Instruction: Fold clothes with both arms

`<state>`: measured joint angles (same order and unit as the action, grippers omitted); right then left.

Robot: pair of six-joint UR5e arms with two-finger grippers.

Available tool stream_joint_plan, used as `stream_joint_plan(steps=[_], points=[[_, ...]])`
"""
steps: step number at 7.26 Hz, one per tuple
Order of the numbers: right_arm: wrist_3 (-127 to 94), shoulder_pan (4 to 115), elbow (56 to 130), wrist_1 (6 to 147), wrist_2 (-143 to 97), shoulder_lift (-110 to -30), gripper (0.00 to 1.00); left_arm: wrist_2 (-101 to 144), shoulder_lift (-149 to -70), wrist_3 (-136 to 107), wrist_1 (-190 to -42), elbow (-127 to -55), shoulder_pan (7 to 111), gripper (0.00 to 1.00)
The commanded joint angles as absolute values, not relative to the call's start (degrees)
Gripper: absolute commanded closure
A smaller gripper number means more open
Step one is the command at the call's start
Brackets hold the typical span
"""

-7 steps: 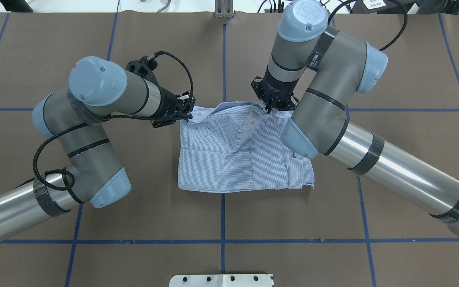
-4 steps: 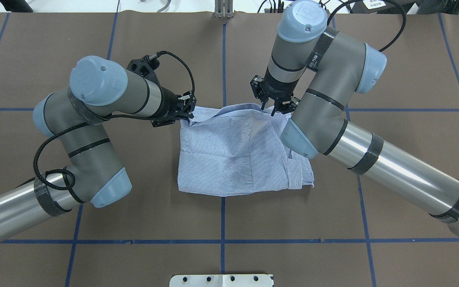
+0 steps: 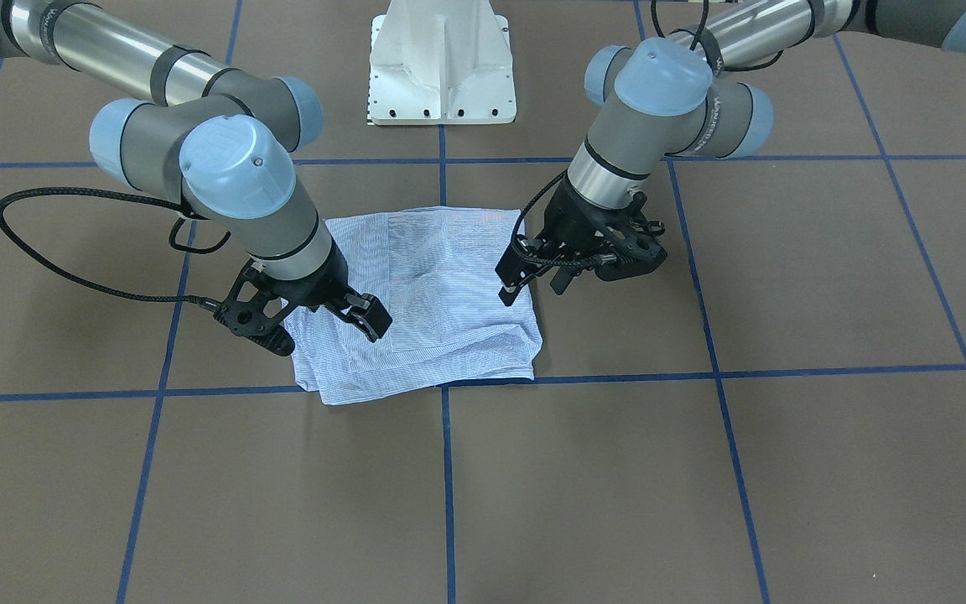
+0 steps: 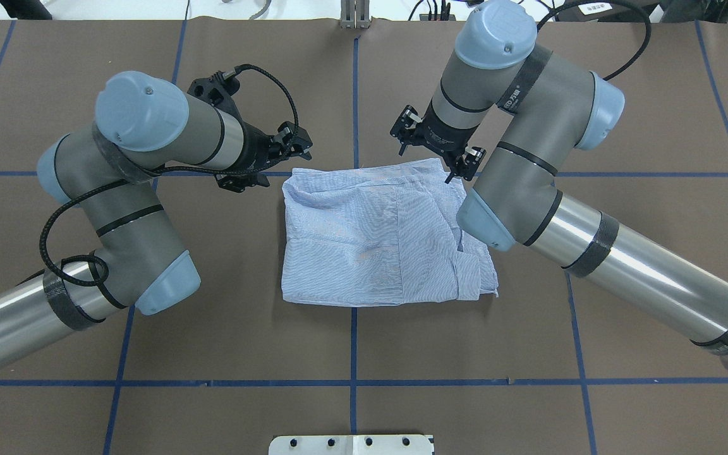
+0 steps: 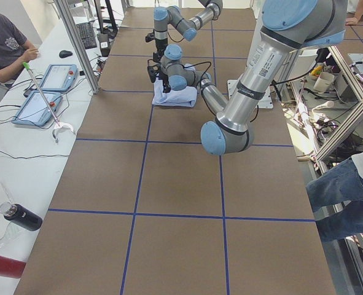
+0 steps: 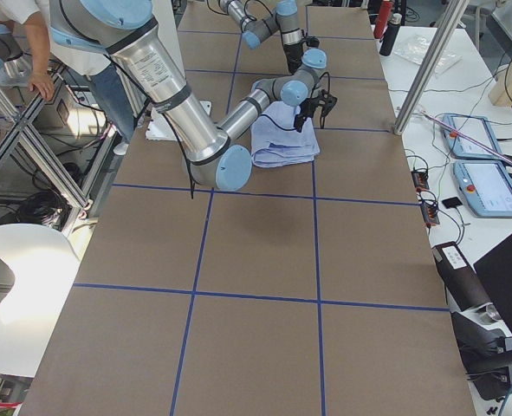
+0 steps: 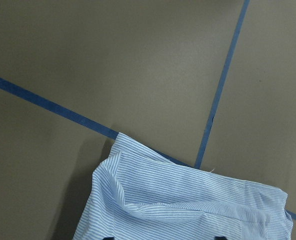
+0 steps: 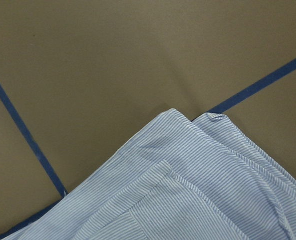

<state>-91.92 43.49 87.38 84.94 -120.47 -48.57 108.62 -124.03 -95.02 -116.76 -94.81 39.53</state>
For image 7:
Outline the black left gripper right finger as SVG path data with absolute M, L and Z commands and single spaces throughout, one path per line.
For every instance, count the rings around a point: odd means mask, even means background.
M 215 236 L 214 240 L 227 240 L 225 236 Z

